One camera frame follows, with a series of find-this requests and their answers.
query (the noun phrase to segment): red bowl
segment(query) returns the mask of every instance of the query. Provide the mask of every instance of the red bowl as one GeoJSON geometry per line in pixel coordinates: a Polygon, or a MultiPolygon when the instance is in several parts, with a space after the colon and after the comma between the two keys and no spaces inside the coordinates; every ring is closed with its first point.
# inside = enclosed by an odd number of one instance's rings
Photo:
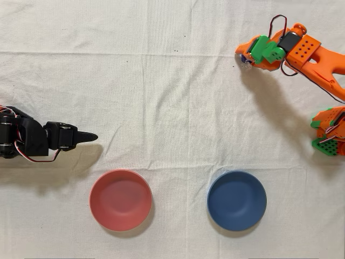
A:
{"type": "Polygon", "coordinates": [[[143,177],[118,169],[102,175],[89,197],[93,217],[103,227],[126,231],[139,226],[152,206],[152,193],[143,177]]]}

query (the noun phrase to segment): cable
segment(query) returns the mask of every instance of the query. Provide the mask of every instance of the cable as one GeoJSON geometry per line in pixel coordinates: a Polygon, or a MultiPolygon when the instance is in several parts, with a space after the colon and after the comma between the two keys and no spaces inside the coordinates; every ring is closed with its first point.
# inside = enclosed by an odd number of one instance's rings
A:
{"type": "Polygon", "coordinates": [[[295,73],[293,73],[293,74],[287,74],[287,73],[284,71],[284,69],[282,69],[282,66],[283,66],[284,61],[286,61],[286,59],[284,59],[284,60],[280,63],[280,70],[282,71],[282,73],[283,73],[284,75],[288,76],[288,77],[296,76],[296,75],[298,74],[297,72],[295,72],[295,73]]]}
{"type": "Polygon", "coordinates": [[[15,116],[17,116],[16,113],[11,108],[0,105],[0,109],[1,109],[0,112],[11,111],[15,116]]]}
{"type": "Polygon", "coordinates": [[[284,17],[285,18],[285,25],[284,25],[284,31],[282,32],[282,36],[281,37],[284,37],[285,36],[285,33],[286,33],[286,29],[287,29],[287,18],[286,16],[284,15],[276,15],[272,18],[271,20],[271,23],[270,23],[270,32],[268,33],[268,37],[271,38],[271,34],[272,34],[272,29],[273,29],[273,22],[275,19],[277,19],[278,17],[284,17]]]}
{"type": "Polygon", "coordinates": [[[18,153],[19,153],[20,155],[22,155],[22,157],[24,157],[25,159],[27,159],[27,160],[29,160],[30,162],[33,162],[33,163],[49,163],[49,162],[54,162],[55,159],[58,157],[60,151],[61,151],[60,149],[58,149],[58,150],[55,152],[55,154],[54,154],[52,160],[34,160],[34,159],[28,157],[27,155],[25,155],[25,154],[19,149],[19,147],[18,147],[18,140],[15,141],[15,146],[16,146],[16,149],[17,149],[18,153]]]}
{"type": "Polygon", "coordinates": [[[19,141],[20,141],[20,142],[23,142],[22,135],[21,135],[21,133],[20,133],[18,127],[17,127],[17,136],[18,136],[19,141]]]}
{"type": "Polygon", "coordinates": [[[320,144],[323,144],[323,143],[329,142],[329,141],[331,141],[332,139],[335,139],[335,138],[336,138],[336,136],[332,136],[332,137],[330,137],[330,138],[328,138],[328,139],[325,139],[325,140],[320,141],[319,143],[320,143],[320,144]]]}
{"type": "Polygon", "coordinates": [[[337,124],[335,126],[331,126],[328,129],[326,129],[325,133],[328,134],[329,132],[333,131],[334,129],[336,129],[339,126],[340,126],[340,124],[337,124]]]}
{"type": "Polygon", "coordinates": [[[325,91],[326,93],[328,93],[329,96],[331,96],[334,100],[340,102],[341,104],[345,104],[345,101],[336,99],[330,92],[328,92],[326,89],[322,88],[318,83],[312,81],[312,80],[311,80],[309,77],[307,77],[303,72],[299,71],[299,70],[296,69],[294,66],[292,66],[292,65],[290,64],[290,62],[287,61],[287,59],[285,59],[285,61],[286,61],[286,63],[287,63],[291,68],[293,68],[293,69],[296,70],[298,73],[300,73],[300,74],[302,74],[303,76],[305,76],[309,81],[313,82],[313,83],[314,83],[315,85],[317,85],[319,88],[321,88],[322,90],[324,90],[324,91],[325,91]]]}

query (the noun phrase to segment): bowl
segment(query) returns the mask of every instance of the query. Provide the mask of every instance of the bowl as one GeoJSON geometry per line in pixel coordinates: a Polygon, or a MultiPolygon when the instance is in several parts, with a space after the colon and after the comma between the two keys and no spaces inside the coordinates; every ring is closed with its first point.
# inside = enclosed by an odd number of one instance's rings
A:
{"type": "Polygon", "coordinates": [[[207,207],[220,227],[242,231],[253,227],[265,214],[266,192],[253,175],[241,171],[227,172],[212,184],[207,207]]]}
{"type": "Polygon", "coordinates": [[[139,226],[152,207],[152,193],[143,177],[117,169],[105,173],[93,185],[89,205],[96,221],[113,231],[139,226]]]}

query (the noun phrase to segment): green 3d-printed part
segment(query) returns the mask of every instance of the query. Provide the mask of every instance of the green 3d-printed part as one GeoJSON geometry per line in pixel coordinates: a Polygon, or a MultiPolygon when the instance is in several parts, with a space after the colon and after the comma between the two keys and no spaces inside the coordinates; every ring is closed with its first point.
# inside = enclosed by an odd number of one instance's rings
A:
{"type": "Polygon", "coordinates": [[[320,141],[324,140],[326,138],[317,138],[314,139],[312,142],[312,146],[316,149],[320,150],[322,153],[326,155],[337,155],[338,150],[338,142],[336,140],[329,140],[326,143],[320,143],[320,141]]]}
{"type": "Polygon", "coordinates": [[[265,35],[261,35],[254,47],[251,50],[251,55],[255,60],[255,64],[260,64],[264,60],[263,51],[266,48],[266,43],[270,38],[265,35]]]}
{"type": "Polygon", "coordinates": [[[266,48],[263,51],[263,57],[267,59],[270,64],[277,60],[283,60],[283,58],[285,58],[285,55],[285,51],[282,48],[277,47],[276,42],[268,42],[266,44],[266,48]]]}
{"type": "Polygon", "coordinates": [[[310,124],[310,126],[314,129],[318,129],[320,127],[321,121],[320,120],[314,120],[312,121],[312,123],[310,124]]]}

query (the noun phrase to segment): wrinkled fabric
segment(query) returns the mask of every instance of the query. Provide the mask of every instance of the wrinkled fabric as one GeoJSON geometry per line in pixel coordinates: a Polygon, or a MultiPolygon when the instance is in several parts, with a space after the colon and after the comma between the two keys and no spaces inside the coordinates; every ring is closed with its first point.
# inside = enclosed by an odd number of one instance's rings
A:
{"type": "Polygon", "coordinates": [[[344,258],[345,159],[315,151],[309,125],[339,103],[301,75],[234,55],[280,13],[345,53],[344,8],[0,0],[0,104],[99,136],[54,163],[0,159],[0,258],[344,258]],[[147,220],[125,233],[104,230],[88,205],[95,180],[116,168],[142,175],[154,198],[147,220]],[[262,220],[239,233],[206,208],[213,180],[234,169],[267,193],[262,220]]]}

